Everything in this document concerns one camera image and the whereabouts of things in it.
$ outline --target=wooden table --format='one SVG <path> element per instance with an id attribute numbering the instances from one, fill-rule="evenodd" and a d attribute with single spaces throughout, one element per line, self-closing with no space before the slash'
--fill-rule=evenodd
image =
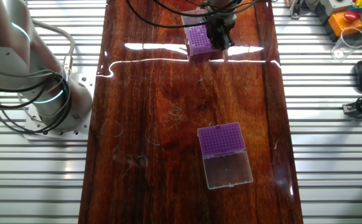
<path id="1" fill-rule="evenodd" d="M 132 4 L 181 24 L 151 0 Z M 80 223 L 302 223 L 271 3 L 238 14 L 231 36 L 228 52 L 188 58 L 183 29 L 108 1 Z M 254 182 L 208 190 L 197 129 L 233 122 Z"/>

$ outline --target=purple pipette tip rack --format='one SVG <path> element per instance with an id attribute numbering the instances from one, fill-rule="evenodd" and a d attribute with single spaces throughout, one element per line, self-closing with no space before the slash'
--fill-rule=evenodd
<path id="1" fill-rule="evenodd" d="M 239 123 L 200 128 L 198 136 L 203 156 L 216 156 L 246 149 Z"/>
<path id="2" fill-rule="evenodd" d="M 207 37 L 206 25 L 187 28 L 190 55 L 214 52 L 210 39 Z"/>

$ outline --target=clear plastic box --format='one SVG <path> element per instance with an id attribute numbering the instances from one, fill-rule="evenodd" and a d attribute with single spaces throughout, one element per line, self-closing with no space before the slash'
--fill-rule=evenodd
<path id="1" fill-rule="evenodd" d="M 200 128 L 198 137 L 210 190 L 253 181 L 239 123 Z"/>
<path id="2" fill-rule="evenodd" d="M 188 13 L 188 14 L 204 14 L 207 13 L 206 9 L 200 9 L 199 7 L 196 10 L 193 11 L 187 11 L 187 12 L 183 12 L 183 13 Z M 204 19 L 203 17 L 190 17 L 190 16 L 181 16 L 181 20 L 182 20 L 182 24 L 183 25 L 190 25 L 190 24 L 198 24 L 198 23 L 204 23 Z"/>

